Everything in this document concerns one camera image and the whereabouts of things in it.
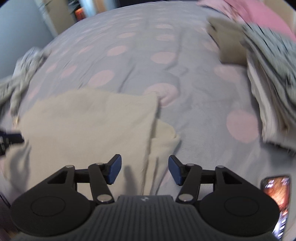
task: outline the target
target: pink fabric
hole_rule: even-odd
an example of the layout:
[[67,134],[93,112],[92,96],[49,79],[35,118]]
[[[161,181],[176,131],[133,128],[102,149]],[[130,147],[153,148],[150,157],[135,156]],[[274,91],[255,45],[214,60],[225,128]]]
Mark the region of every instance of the pink fabric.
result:
[[198,6],[208,6],[224,13],[230,19],[238,22],[245,23],[237,11],[224,0],[199,0],[196,3]]
[[234,7],[238,14],[247,23],[255,23],[263,28],[281,33],[296,41],[295,35],[292,33],[285,21],[272,11],[264,3],[257,0],[224,0],[226,3]]

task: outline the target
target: metal screw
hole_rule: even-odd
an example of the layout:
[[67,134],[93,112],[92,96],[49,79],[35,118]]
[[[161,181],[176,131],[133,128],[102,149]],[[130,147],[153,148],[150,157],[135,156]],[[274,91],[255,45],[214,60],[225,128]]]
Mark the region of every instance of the metal screw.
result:
[[179,195],[178,198],[182,202],[190,202],[190,201],[193,200],[193,196],[191,194],[187,194],[187,193],[184,193],[184,194]]
[[101,203],[106,203],[112,200],[112,197],[108,194],[101,194],[97,196],[97,200]]

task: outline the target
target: bed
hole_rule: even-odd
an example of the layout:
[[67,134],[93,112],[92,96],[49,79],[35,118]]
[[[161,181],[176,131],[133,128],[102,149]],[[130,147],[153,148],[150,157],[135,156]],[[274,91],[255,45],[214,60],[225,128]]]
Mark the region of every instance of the bed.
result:
[[[156,92],[159,118],[181,137],[175,155],[182,162],[204,169],[224,165],[257,187],[267,176],[290,174],[294,185],[294,158],[262,143],[246,69],[220,63],[205,30],[209,16],[225,17],[192,1],[164,1],[78,22],[46,47],[52,53],[30,82],[20,117],[37,100],[86,86],[130,95]],[[9,113],[1,125],[12,128]],[[2,174],[0,185],[9,202],[20,194]],[[179,190],[167,172],[157,194],[175,198]],[[199,198],[211,191],[203,186]],[[292,191],[287,233],[295,218]]]

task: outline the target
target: bed sheet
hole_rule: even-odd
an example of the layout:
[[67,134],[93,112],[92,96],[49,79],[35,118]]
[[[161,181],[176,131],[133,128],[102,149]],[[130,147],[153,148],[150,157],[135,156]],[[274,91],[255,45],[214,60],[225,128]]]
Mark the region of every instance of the bed sheet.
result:
[[[47,46],[52,53],[30,83],[20,118],[36,101],[70,89],[156,92],[160,119],[181,136],[176,155],[182,162],[204,169],[224,165],[257,187],[267,176],[290,174],[294,185],[294,158],[262,143],[246,69],[219,62],[218,48],[205,30],[208,16],[223,15],[195,2],[164,1],[78,22]],[[9,129],[11,123],[7,113],[2,126]],[[176,197],[179,190],[167,173],[158,194]],[[211,187],[203,186],[200,198],[209,192]],[[295,216],[292,191],[288,228]]]

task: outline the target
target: beige wall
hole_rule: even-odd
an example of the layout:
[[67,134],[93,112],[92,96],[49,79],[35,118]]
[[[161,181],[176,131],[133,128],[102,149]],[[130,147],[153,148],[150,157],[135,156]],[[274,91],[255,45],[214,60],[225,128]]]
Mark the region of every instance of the beige wall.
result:
[[264,0],[264,3],[280,15],[295,33],[296,12],[284,0]]

